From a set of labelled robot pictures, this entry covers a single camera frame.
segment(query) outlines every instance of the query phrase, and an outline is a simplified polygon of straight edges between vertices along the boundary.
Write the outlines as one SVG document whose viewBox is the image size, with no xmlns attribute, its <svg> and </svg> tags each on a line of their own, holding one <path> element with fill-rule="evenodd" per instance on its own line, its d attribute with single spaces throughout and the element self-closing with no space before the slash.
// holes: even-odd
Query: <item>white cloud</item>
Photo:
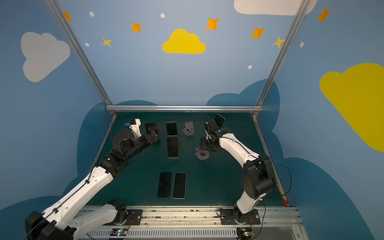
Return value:
<svg viewBox="0 0 384 240">
<path fill-rule="evenodd" d="M 31 82 L 41 81 L 70 56 L 66 42 L 58 41 L 49 33 L 39 35 L 34 32 L 22 36 L 22 51 L 26 58 L 24 75 Z"/>
<path fill-rule="evenodd" d="M 310 0 L 308 14 L 317 0 Z M 296 15 L 301 0 L 235 0 L 235 10 L 242 14 Z"/>
</svg>

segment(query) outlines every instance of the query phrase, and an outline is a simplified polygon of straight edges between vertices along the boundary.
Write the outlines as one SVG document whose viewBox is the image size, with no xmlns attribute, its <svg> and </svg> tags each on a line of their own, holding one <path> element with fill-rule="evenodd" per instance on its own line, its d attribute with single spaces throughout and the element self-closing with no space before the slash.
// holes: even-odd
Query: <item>smartphone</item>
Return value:
<svg viewBox="0 0 384 240">
<path fill-rule="evenodd" d="M 167 150 L 168 150 L 168 157 L 179 156 L 179 137 L 178 136 L 167 136 Z"/>
<path fill-rule="evenodd" d="M 175 199 L 184 199 L 186 185 L 187 185 L 187 174 L 185 172 L 175 173 L 175 181 L 173 183 L 172 197 Z"/>
<path fill-rule="evenodd" d="M 221 126 L 223 126 L 224 120 L 225 120 L 225 118 L 223 116 L 221 116 L 220 114 L 216 114 L 215 122 L 219 128 L 221 128 Z"/>
<path fill-rule="evenodd" d="M 167 135 L 168 136 L 177 136 L 177 125 L 176 122 L 166 123 Z"/>
<path fill-rule="evenodd" d="M 171 172 L 160 173 L 159 188 L 157 190 L 157 197 L 170 197 L 171 178 L 172 178 Z"/>
</svg>

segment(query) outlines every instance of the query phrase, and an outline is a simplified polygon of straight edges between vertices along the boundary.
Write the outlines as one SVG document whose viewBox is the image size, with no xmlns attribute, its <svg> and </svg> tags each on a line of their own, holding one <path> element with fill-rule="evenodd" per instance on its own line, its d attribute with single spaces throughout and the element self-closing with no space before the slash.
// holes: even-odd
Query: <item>yellow cloud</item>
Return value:
<svg viewBox="0 0 384 240">
<path fill-rule="evenodd" d="M 166 53 L 203 53 L 207 47 L 200 42 L 196 34 L 189 33 L 184 29 L 176 29 L 163 43 L 163 51 Z"/>
<path fill-rule="evenodd" d="M 320 88 L 364 142 L 384 152 L 384 67 L 363 63 L 329 72 Z"/>
</svg>

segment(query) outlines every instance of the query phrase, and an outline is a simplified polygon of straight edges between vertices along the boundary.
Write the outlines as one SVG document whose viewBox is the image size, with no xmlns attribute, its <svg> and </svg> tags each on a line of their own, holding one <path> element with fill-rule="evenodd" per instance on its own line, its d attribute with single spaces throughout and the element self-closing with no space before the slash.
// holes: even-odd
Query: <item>green table surface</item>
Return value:
<svg viewBox="0 0 384 240">
<path fill-rule="evenodd" d="M 139 118 L 140 130 L 145 131 L 146 122 L 156 122 L 164 129 L 160 141 L 149 146 L 134 156 L 121 175 L 100 190 L 87 205 L 104 205 L 112 199 L 126 205 L 156 206 L 208 206 L 233 205 L 243 193 L 242 168 L 239 163 L 224 149 L 210 152 L 207 160 L 199 160 L 195 148 L 199 147 L 200 139 L 205 137 L 204 123 L 214 118 L 214 113 L 124 113 L 127 122 L 131 118 Z M 223 127 L 231 130 L 248 148 L 262 155 L 264 150 L 257 134 L 252 117 L 249 113 L 220 113 L 225 117 Z M 112 133 L 124 129 L 124 117 L 117 114 Z M 183 133 L 184 123 L 193 121 L 195 133 L 187 136 Z M 180 156 L 171 160 L 167 156 L 166 122 L 176 122 L 179 136 Z M 111 135 L 107 138 L 100 154 L 103 158 L 112 149 Z M 157 189 L 161 172 L 172 173 L 171 196 L 158 198 Z M 185 199 L 172 198 L 174 174 L 187 173 Z M 280 195 L 275 188 L 269 196 Z M 284 206 L 283 199 L 264 198 L 267 206 Z"/>
</svg>

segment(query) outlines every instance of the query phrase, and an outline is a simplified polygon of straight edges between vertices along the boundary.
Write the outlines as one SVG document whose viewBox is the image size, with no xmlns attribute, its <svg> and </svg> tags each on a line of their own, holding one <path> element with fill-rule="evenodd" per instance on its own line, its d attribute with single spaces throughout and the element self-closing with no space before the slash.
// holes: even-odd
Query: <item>ventilation grille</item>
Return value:
<svg viewBox="0 0 384 240">
<path fill-rule="evenodd" d="M 126 238 L 237 237 L 231 228 L 131 228 Z"/>
<path fill-rule="evenodd" d="M 109 237 L 109 234 L 111 233 L 111 230 L 109 228 L 106 229 L 95 229 L 94 231 L 90 231 L 88 234 L 91 237 L 95 238 L 102 238 L 102 237 Z"/>
<path fill-rule="evenodd" d="M 96 240 L 107 239 L 121 239 L 118 236 L 110 236 L 110 228 L 97 228 L 94 231 L 89 232 L 90 237 Z M 209 238 L 229 238 L 237 237 L 236 228 L 230 227 L 215 227 L 215 228 L 130 228 L 128 235 L 124 239 L 128 238 L 189 238 L 189 237 L 209 237 Z M 87 235 L 80 239 L 89 239 Z"/>
</svg>

